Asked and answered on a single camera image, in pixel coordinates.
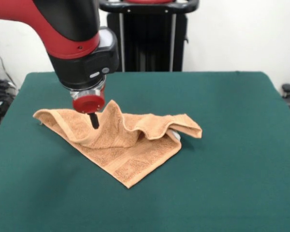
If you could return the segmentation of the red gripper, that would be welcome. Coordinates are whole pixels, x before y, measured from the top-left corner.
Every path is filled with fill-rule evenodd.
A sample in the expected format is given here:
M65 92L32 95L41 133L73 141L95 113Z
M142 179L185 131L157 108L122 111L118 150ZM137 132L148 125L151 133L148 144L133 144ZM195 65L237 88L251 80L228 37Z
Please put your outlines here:
M79 112L89 114L92 127L99 128L98 116L95 112L105 105L104 87L102 89L89 89L84 91L72 91L72 106Z

